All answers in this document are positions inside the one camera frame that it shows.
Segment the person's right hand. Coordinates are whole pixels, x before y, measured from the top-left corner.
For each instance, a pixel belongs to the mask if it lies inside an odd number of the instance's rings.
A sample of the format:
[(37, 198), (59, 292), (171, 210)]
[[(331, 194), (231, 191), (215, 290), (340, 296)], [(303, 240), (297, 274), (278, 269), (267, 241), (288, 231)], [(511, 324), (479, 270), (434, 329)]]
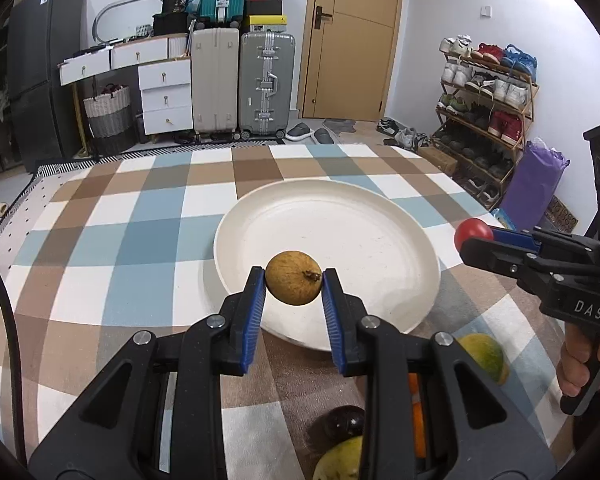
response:
[[(560, 358), (556, 366), (556, 375), (560, 390), (566, 396), (574, 398), (590, 379), (585, 363), (592, 354), (591, 341), (578, 326), (565, 325), (565, 341), (560, 349)], [(600, 346), (597, 351), (600, 361)]]

